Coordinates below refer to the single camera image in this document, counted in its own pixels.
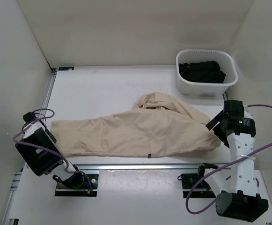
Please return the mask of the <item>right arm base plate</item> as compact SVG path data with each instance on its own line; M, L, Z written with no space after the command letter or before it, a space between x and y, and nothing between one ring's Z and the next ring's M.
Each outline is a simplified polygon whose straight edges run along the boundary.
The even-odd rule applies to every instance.
M198 174L195 173L182 173L177 177L177 180L182 183L183 198L186 199L190 189L200 179ZM215 198L215 194L210 186L202 181L193 191L190 198Z

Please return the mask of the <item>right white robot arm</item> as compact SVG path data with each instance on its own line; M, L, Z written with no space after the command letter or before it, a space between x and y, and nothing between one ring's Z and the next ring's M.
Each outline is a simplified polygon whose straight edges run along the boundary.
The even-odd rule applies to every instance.
M255 123L248 112L231 122L221 122L230 149L230 159L244 160L231 166L230 175L222 170L205 169L197 174L196 182L204 188L210 186L216 196L218 216L252 223L269 208L268 200L263 199L258 191L254 159L248 155L254 148Z

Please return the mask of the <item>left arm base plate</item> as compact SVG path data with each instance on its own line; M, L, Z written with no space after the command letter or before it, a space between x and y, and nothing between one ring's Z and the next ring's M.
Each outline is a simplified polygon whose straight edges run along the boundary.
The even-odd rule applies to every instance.
M55 196L60 197L96 197L98 190L98 182L99 182L99 174L98 173L88 173L87 174L91 188L88 184L88 180L86 178L75 179L73 180L75 184L66 185L63 182L60 182L60 178L56 175L53 175L53 179L57 182L55 188Z

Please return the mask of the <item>beige trousers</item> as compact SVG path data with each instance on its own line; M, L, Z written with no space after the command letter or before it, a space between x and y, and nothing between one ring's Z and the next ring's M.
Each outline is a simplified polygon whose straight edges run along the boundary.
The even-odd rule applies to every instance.
M55 120L51 133L65 157L162 158L220 147L210 118L168 94L141 96L127 112L87 120Z

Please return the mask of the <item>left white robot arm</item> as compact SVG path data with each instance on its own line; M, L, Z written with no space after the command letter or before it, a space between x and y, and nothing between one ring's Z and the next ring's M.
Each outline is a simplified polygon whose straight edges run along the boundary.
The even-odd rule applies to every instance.
M53 174L52 178L67 188L87 188L88 182L78 168L68 162L56 146L56 139L35 115L24 116L21 140L13 138L15 147L37 176Z

